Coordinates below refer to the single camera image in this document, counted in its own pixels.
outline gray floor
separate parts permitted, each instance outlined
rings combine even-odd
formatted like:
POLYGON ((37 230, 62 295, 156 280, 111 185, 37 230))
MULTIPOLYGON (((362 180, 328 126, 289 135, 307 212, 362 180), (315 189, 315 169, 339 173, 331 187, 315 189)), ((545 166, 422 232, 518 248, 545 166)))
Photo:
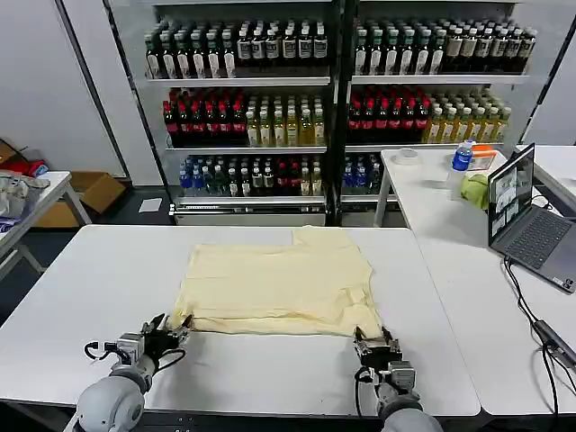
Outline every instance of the gray floor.
MULTIPOLYGON (((98 223, 109 224, 143 224, 143 225, 167 225, 170 219, 167 216, 168 199, 163 191, 138 190, 124 195, 109 211, 97 220, 98 223), (142 199, 164 198, 161 210, 158 212, 138 213, 142 199)), ((343 218, 346 226, 372 226, 371 215, 348 215, 343 218)), ((401 214, 397 211, 387 212, 384 226, 404 226, 401 214)), ((66 244, 74 237, 73 230, 35 230, 29 232, 23 239, 32 253, 40 262, 48 266, 66 244)), ((14 270, 0 282, 0 325, 9 317, 18 303, 25 297, 28 291, 38 280, 38 275, 30 268, 28 263, 22 261, 14 270)), ((6 432, 47 432, 34 420, 26 418, 21 413, 0 403, 0 418, 2 426, 0 430, 6 432)), ((557 432, 576 430, 574 418, 561 418, 557 432)), ((547 431, 550 425, 549 418, 539 419, 498 419, 484 427, 481 432, 497 431, 547 431)), ((170 418, 159 415, 146 415, 143 419, 141 432, 175 432, 186 430, 195 432, 244 432, 254 430, 274 430, 276 432, 300 431, 300 432, 344 432, 354 430, 357 432, 379 431, 381 424, 376 420, 357 419, 311 419, 311 418, 242 418, 242 417, 219 417, 219 416, 193 416, 190 423, 178 424, 170 418)))

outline paper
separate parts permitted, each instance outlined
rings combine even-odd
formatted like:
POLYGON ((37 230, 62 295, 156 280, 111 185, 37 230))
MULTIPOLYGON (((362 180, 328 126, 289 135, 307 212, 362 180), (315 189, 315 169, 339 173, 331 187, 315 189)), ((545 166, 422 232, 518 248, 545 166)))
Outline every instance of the paper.
POLYGON ((162 204, 162 198, 150 198, 149 200, 142 200, 138 213, 144 212, 157 212, 162 204))

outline yellow cloth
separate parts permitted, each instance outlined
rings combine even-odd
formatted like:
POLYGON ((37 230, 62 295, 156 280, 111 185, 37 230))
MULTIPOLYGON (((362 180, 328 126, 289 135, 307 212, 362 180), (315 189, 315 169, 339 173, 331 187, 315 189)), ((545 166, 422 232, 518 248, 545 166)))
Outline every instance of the yellow cloth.
POLYGON ((171 315, 223 333, 382 335, 372 268, 340 229, 293 231, 291 246, 200 245, 171 315))

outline cardboard box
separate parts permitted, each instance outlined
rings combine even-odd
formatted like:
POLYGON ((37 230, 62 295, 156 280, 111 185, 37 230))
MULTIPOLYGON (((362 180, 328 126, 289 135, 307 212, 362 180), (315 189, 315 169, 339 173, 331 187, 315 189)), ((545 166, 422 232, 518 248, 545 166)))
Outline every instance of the cardboard box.
MULTIPOLYGON (((72 171, 70 184, 82 204, 102 214, 126 189, 107 173, 100 171, 72 171)), ((56 202, 34 225, 36 228, 75 228, 80 224, 65 201, 56 202)))

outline white table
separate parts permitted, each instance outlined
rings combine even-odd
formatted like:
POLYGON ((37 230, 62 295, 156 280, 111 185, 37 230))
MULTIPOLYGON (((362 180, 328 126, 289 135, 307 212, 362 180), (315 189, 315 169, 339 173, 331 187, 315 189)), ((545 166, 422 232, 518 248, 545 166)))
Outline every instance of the white table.
POLYGON ((576 212, 576 146, 536 146, 534 174, 576 212))
MULTIPOLYGON (((468 202, 451 201, 442 188, 454 150, 419 148, 419 166, 393 164, 395 152, 382 152, 384 172, 420 245, 482 407, 502 416, 550 413, 552 394, 538 344, 501 258, 487 249, 487 216, 468 202)), ((504 160, 499 155, 491 169, 504 160)), ((513 269, 536 316, 576 347, 576 295, 513 269)), ((558 385, 560 412, 576 412, 576 397, 560 369, 557 376, 564 382, 558 385)))
POLYGON ((78 199, 78 195, 70 185, 70 179, 72 177, 68 171, 51 171, 40 175, 39 178, 48 179, 50 184, 41 192, 38 201, 34 204, 30 213, 19 224, 14 225, 7 232, 0 233, 0 257, 10 252, 4 261, 0 263, 0 280, 14 268, 21 258, 25 258, 34 270, 39 273, 46 270, 46 268, 36 260, 30 250, 23 243, 19 243, 19 240, 60 198, 64 197, 66 199, 70 209, 81 225, 92 223, 82 203, 78 199))
MULTIPOLYGON (((374 300, 417 369, 427 412, 477 414, 480 404, 413 234, 346 232, 373 267, 374 300)), ((82 228, 0 328, 0 400, 75 405, 114 362, 92 364, 84 344, 139 331, 143 321, 170 311, 194 245, 291 242, 288 228, 82 228)), ((349 337, 194 333, 186 348, 182 362, 154 378, 147 409, 356 415, 359 362, 349 337)), ((373 415, 368 386, 361 399, 364 414, 373 415)))

